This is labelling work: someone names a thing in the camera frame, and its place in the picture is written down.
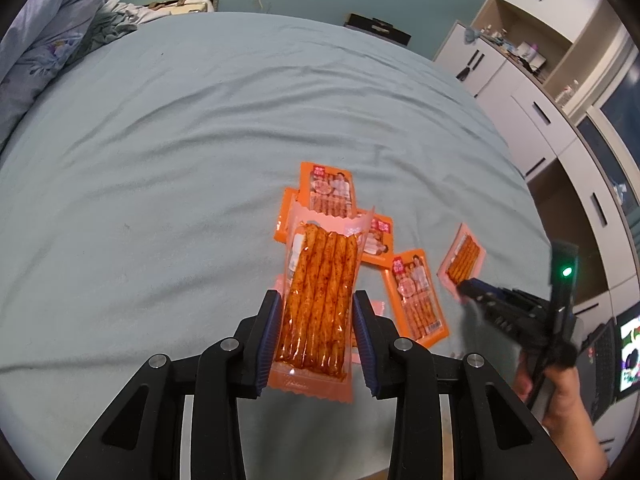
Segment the lavender floral duvet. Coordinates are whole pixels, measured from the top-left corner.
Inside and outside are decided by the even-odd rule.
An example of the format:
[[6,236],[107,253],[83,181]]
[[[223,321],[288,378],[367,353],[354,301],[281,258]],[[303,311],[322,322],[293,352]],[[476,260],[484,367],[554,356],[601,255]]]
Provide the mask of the lavender floral duvet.
[[1,141],[78,50],[104,0],[27,0],[1,40]]

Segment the laptop computer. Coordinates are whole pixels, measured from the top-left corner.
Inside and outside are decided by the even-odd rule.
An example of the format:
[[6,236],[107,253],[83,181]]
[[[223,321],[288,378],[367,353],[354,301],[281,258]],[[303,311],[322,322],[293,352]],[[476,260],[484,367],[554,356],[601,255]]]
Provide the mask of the laptop computer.
[[582,344],[576,367],[580,396],[595,424],[639,391],[639,304],[600,324]]

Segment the person's bare leg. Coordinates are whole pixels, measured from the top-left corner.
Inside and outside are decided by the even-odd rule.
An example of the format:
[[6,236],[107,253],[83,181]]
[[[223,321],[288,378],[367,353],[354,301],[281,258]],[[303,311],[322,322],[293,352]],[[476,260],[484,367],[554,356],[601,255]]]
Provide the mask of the person's bare leg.
[[582,406],[548,418],[548,431],[579,480],[601,479],[608,470],[608,459],[602,450],[590,418]]

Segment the green patterned cloth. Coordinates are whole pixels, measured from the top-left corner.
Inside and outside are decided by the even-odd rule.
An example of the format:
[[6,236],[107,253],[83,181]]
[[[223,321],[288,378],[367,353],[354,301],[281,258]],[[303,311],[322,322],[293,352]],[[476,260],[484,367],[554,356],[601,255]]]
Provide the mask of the green patterned cloth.
[[105,0],[65,66],[70,66],[92,51],[135,32],[150,18],[154,18],[154,12],[147,6],[137,6],[122,0]]

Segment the orange spicy stick packet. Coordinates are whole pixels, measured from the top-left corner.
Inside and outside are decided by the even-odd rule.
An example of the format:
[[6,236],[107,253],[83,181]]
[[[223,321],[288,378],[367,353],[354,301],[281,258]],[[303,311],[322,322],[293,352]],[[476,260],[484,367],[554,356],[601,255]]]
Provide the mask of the orange spicy stick packet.
[[362,261],[380,269],[389,269],[394,258],[393,219],[374,214],[371,220]]
[[338,218],[354,218],[357,200],[352,174],[341,168],[302,162],[297,200],[304,207]]
[[431,348],[449,336],[423,249],[394,255],[383,278],[401,337]]
[[288,216],[290,215],[291,206],[297,200],[298,191],[295,188],[285,188],[282,195],[282,202],[273,232],[273,239],[276,242],[285,244],[288,237]]

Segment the black chair back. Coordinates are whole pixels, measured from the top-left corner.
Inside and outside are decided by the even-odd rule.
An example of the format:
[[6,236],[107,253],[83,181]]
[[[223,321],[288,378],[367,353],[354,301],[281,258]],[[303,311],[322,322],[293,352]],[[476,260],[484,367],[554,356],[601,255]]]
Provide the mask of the black chair back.
[[360,30],[366,34],[384,39],[392,44],[398,44],[401,47],[408,47],[411,40],[411,36],[406,32],[396,28],[394,25],[379,20],[378,18],[367,18],[366,16],[351,13],[346,21],[344,21],[344,27]]

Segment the light blue bed sheet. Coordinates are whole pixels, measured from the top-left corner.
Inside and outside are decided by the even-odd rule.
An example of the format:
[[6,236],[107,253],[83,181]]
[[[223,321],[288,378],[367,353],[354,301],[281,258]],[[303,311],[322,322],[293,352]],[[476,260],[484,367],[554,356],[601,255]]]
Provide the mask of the light blue bed sheet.
[[198,354],[257,311],[303,162],[349,170],[400,252],[437,269],[466,224],[484,280],[548,295],[532,196],[454,76],[300,18],[162,18],[58,75],[1,157],[1,428],[34,477],[152,354]]

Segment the white cabinet desk unit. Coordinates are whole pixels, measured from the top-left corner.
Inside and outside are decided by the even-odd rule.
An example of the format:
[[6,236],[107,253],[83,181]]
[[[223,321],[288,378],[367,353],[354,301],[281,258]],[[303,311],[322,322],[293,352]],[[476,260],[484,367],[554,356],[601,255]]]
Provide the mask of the white cabinet desk unit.
[[[579,248],[584,341],[639,302],[639,47],[612,0],[460,0],[435,54],[506,141],[548,237]],[[594,424],[616,458],[639,391]]]

